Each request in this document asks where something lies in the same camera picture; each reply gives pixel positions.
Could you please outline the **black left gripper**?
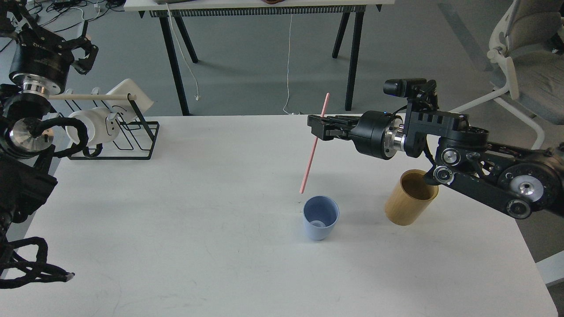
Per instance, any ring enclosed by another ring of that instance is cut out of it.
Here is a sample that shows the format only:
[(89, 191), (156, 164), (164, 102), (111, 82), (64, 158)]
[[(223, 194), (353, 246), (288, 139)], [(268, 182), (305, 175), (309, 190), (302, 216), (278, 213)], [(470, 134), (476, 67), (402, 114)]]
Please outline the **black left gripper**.
[[(71, 64), (79, 74), (88, 74), (99, 49), (87, 36), (88, 21), (81, 22), (77, 38), (66, 41), (57, 34), (41, 31), (26, 3), (26, 0), (0, 1), (1, 36), (16, 41), (9, 79), (20, 88), (21, 94), (56, 96), (65, 90)], [(19, 33), (13, 19), (25, 21)], [(85, 56), (74, 60), (72, 51), (77, 48), (82, 48)]]

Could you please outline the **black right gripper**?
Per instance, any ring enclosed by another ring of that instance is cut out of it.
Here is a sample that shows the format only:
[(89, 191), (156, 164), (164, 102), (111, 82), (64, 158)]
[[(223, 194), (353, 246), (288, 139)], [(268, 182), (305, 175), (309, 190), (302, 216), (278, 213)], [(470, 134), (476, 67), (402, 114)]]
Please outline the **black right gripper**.
[[(314, 128), (328, 125), (329, 128)], [(388, 112), (367, 111), (362, 116), (308, 116), (312, 134), (323, 141), (353, 140), (358, 152), (383, 160), (404, 151), (404, 123)]]

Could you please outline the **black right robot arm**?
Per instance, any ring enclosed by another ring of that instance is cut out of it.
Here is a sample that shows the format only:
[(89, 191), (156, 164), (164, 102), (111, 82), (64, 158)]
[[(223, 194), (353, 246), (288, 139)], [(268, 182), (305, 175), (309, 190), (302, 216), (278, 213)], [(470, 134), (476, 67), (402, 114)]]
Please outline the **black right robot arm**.
[(367, 111), (362, 116), (308, 116), (322, 140), (352, 140), (358, 152), (389, 160), (397, 151), (431, 162), (429, 185), (445, 185), (515, 219), (547, 210), (562, 216), (563, 160), (551, 150), (488, 142), (488, 131), (467, 116), (411, 99), (405, 118)]

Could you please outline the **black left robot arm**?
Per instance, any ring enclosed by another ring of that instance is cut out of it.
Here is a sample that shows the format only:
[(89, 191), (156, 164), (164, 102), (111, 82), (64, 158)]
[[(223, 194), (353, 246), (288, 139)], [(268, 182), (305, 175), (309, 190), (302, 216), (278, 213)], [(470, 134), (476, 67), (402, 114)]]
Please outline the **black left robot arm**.
[(24, 0), (1, 2), (1, 36), (17, 47), (9, 70), (10, 84), (1, 85), (0, 218), (2, 271), (18, 269), (22, 276), (2, 279), (2, 289), (30, 283), (67, 282), (74, 273), (48, 263), (48, 243), (42, 237), (10, 242), (11, 224), (23, 223), (54, 190), (49, 174), (52, 159), (71, 156), (87, 146), (87, 128), (80, 120), (44, 116), (52, 112), (50, 96), (60, 94), (69, 69), (87, 74), (98, 48), (81, 34), (65, 40), (40, 26)]

